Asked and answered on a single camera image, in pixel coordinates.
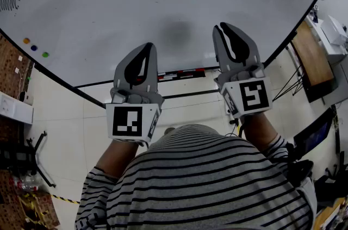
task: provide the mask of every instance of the striped shirt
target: striped shirt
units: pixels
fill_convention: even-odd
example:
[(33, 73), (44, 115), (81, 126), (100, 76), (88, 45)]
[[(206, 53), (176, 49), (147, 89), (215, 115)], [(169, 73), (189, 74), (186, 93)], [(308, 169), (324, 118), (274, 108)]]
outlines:
[(76, 217), (80, 229), (313, 228), (307, 178), (294, 188), (278, 136), (259, 152), (248, 141), (202, 125), (179, 127), (135, 157), (117, 179), (94, 168)]

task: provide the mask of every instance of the forearm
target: forearm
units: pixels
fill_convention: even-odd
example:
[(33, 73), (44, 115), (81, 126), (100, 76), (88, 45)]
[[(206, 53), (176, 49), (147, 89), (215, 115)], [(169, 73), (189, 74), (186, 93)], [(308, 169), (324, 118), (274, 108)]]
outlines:
[(277, 136), (276, 130), (263, 113), (248, 116), (244, 123), (246, 140), (259, 151), (266, 149)]
[(138, 146), (135, 142), (113, 140), (100, 157), (96, 167), (104, 170), (108, 175), (119, 178), (135, 157)]

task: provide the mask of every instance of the whiteboard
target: whiteboard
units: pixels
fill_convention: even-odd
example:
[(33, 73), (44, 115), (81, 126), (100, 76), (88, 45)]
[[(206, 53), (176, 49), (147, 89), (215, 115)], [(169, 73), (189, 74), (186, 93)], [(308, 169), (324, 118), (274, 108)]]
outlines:
[(159, 72), (217, 66), (212, 31), (222, 21), (247, 33), (266, 61), (312, 2), (1, 0), (0, 28), (39, 64), (80, 86), (112, 80), (122, 58), (146, 42), (156, 45)]

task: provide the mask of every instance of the tiled floor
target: tiled floor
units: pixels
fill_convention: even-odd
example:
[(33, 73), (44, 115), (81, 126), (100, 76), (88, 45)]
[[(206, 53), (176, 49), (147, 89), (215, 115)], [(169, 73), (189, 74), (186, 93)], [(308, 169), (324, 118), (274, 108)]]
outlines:
[[(271, 78), (273, 96), (294, 72), (291, 58), (284, 50), (266, 69), (267, 75)], [(158, 91), (166, 96), (216, 89), (213, 78), (218, 73), (208, 71), (205, 78), (159, 83)], [(37, 139), (43, 130), (48, 133), (38, 156), (42, 169), (57, 185), (55, 189), (49, 188), (49, 191), (58, 196), (79, 200), (86, 173), (92, 169), (110, 143), (105, 110), (64, 89), (36, 69), (31, 77), (34, 123), (28, 137)], [(81, 90), (102, 102), (110, 102), (111, 87), (112, 84), (104, 84)], [(295, 134), (312, 123), (325, 109), (321, 100), (309, 104), (305, 93), (300, 91), (296, 96), (288, 93), (278, 99), (266, 115), (278, 132), (291, 142)], [(158, 140), (166, 128), (188, 123), (207, 125), (220, 134), (227, 134), (233, 129), (228, 123), (230, 118), (226, 114), (225, 103), (219, 93), (166, 100), (162, 110), (153, 141)], [(144, 147), (140, 147), (138, 153), (144, 150)], [(335, 161), (333, 132), (331, 131), (327, 140), (308, 155), (316, 161), (314, 176), (320, 177), (324, 169), (332, 166)], [(73, 230), (78, 206), (58, 199), (53, 199), (53, 202), (61, 229)]]

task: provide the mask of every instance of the person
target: person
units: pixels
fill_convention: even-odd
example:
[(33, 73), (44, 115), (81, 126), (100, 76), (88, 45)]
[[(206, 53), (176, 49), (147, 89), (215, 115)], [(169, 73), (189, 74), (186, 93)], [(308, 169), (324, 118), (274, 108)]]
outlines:
[(80, 229), (313, 228), (313, 183), (287, 179), (286, 141), (264, 114), (249, 116), (246, 140), (203, 125), (138, 145), (113, 140), (87, 175)]

